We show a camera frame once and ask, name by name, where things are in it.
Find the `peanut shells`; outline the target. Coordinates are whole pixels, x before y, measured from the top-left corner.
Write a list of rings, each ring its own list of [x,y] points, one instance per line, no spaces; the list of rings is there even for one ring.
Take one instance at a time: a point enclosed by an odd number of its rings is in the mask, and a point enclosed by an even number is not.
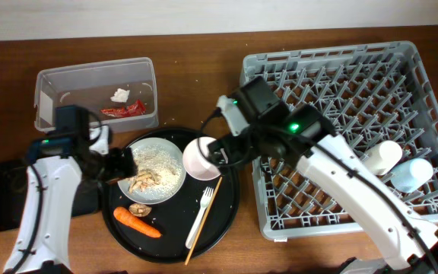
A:
[[[128,193],[135,190],[144,192],[150,186],[160,185],[161,176],[152,170],[141,170],[129,180]]]

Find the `rice pile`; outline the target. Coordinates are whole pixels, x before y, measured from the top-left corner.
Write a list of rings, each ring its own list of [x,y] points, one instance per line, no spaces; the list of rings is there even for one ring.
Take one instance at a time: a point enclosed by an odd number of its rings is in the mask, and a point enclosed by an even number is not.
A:
[[[148,146],[142,150],[133,152],[138,172],[141,170],[152,170],[161,176],[160,185],[150,186],[147,189],[171,190],[180,181],[183,175],[182,168],[178,161],[167,151],[157,146]]]

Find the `pink bowl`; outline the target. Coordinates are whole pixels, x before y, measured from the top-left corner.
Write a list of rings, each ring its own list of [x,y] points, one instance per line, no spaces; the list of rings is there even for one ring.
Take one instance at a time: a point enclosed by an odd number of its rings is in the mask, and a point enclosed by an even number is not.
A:
[[[214,141],[214,138],[208,136],[194,139],[183,152],[183,166],[187,173],[196,180],[213,180],[221,175],[218,168],[205,158],[208,156],[208,145]]]

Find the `grey plate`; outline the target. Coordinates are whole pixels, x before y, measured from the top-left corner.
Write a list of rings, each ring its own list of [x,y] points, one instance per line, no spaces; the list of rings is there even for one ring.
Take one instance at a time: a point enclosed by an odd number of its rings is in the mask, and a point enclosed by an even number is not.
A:
[[[155,205],[170,199],[179,191],[185,181],[186,171],[183,166],[183,153],[171,141],[162,138],[151,137],[138,140],[132,143],[129,147],[132,150],[133,154],[135,150],[142,150],[143,148],[146,148],[148,146],[157,146],[159,149],[170,153],[178,161],[179,166],[182,168],[183,172],[178,184],[171,190],[146,189],[144,192],[141,192],[140,190],[135,190],[132,193],[128,193],[129,180],[131,179],[131,177],[120,180],[118,182],[118,185],[124,195],[127,196],[130,200],[145,205]]]

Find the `white plastic fork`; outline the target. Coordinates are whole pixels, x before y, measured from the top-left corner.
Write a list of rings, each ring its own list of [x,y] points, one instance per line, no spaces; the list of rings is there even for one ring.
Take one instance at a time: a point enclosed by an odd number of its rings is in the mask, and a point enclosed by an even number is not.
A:
[[[211,202],[213,193],[214,193],[214,189],[209,186],[206,187],[203,192],[203,195],[200,200],[200,208],[198,214],[196,215],[196,218],[188,234],[188,237],[186,238],[185,246],[187,249],[190,249],[192,247],[193,241],[195,240],[195,236],[197,235],[199,229],[199,225],[201,224],[205,210],[207,209],[207,207]]]

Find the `white tissue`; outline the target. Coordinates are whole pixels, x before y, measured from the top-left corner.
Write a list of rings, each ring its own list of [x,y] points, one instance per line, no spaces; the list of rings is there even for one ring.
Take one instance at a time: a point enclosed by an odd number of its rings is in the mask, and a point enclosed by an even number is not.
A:
[[[130,90],[118,88],[110,100],[115,103],[126,103],[129,99],[129,94]]]

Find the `red snack wrapper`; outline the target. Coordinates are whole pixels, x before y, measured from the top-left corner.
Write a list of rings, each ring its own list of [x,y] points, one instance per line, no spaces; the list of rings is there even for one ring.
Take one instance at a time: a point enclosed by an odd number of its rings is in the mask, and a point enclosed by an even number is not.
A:
[[[126,118],[130,116],[140,116],[146,112],[146,107],[140,100],[136,100],[133,104],[121,108],[102,109],[103,115],[114,118]]]

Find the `wooden chopstick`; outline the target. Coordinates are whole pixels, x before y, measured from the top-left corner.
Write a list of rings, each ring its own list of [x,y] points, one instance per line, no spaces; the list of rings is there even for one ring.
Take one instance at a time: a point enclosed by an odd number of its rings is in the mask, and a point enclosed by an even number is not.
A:
[[[185,266],[188,266],[188,265],[189,265],[189,261],[190,261],[191,258],[192,258],[193,252],[194,252],[194,250],[195,250],[195,246],[196,246],[197,243],[198,243],[198,239],[200,238],[200,235],[201,235],[201,232],[202,232],[203,227],[204,227],[204,225],[205,225],[205,222],[206,222],[206,220],[207,220],[208,214],[209,214],[209,212],[211,211],[212,204],[213,204],[214,199],[215,199],[215,196],[217,195],[217,192],[218,192],[218,190],[219,190],[219,188],[220,188],[220,186],[221,186],[222,180],[223,180],[223,177],[220,177],[220,178],[219,178],[219,181],[217,182],[216,187],[214,188],[213,193],[210,195],[211,197],[210,197],[210,199],[209,199],[208,207],[207,207],[206,210],[205,210],[205,213],[204,213],[204,215],[203,215],[203,218],[202,218],[202,220],[201,220],[201,223],[200,223],[200,225],[199,225],[199,227],[198,227],[198,230],[197,230],[197,233],[196,233],[196,235],[195,235],[194,241],[193,241],[192,246],[191,246],[191,248],[190,248],[190,250],[189,250],[188,256],[186,257],[186,261],[184,262],[184,265],[185,265]]]

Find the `cream cup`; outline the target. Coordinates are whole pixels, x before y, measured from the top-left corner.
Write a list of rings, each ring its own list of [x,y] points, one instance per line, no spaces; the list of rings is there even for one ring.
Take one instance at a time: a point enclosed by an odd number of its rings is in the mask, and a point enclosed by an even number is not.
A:
[[[394,141],[380,142],[365,152],[364,166],[376,176],[387,174],[402,158],[402,148]]]

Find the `blue cup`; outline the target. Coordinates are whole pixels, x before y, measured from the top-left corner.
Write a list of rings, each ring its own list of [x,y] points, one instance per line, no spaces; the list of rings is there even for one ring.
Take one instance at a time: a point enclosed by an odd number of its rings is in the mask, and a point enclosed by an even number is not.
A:
[[[433,176],[431,163],[423,158],[414,158],[391,170],[392,185],[403,193],[412,193]]]

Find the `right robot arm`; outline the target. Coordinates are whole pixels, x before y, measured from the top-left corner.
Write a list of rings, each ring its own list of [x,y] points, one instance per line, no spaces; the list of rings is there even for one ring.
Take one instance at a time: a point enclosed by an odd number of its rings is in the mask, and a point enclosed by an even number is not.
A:
[[[211,117],[219,116],[230,134],[208,145],[214,166],[237,167],[260,156],[282,160],[323,188],[370,236],[381,258],[351,258],[341,273],[438,273],[438,226],[368,171],[315,107],[290,110],[257,77],[218,98]]]

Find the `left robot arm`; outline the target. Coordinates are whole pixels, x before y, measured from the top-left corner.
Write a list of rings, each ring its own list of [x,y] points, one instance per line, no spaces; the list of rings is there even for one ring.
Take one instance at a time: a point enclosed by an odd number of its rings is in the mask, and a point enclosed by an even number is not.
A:
[[[82,181],[115,183],[137,174],[130,149],[110,148],[112,131],[94,113],[71,105],[55,110],[55,129],[30,144],[27,195],[6,273],[68,273],[68,236]]]

